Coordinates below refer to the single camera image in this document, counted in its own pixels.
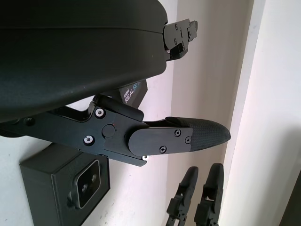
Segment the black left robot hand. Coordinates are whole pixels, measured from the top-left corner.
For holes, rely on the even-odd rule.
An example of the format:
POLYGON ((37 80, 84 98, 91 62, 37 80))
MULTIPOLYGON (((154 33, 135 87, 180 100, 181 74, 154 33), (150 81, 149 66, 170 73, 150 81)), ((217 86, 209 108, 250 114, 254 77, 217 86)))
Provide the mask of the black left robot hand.
POLYGON ((143 166, 144 156, 223 144, 214 121, 143 112, 104 95, 182 58, 198 23, 169 24, 157 0, 3 0, 0 134, 29 136, 143 166))

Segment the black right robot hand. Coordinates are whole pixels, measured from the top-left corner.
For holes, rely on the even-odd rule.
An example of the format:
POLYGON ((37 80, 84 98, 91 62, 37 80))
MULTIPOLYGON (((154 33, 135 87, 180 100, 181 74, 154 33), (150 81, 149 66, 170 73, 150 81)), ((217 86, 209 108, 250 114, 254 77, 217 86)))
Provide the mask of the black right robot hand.
MULTIPOLYGON (((191 199, 198 179, 198 167, 192 166, 180 182, 174 198, 170 200, 166 210, 167 226, 173 226, 178 220, 178 225, 183 226, 187 220, 191 199)), ((194 222, 197 226, 217 226, 223 195, 224 168, 221 163, 214 163, 209 171, 200 203, 197 205, 194 222)))

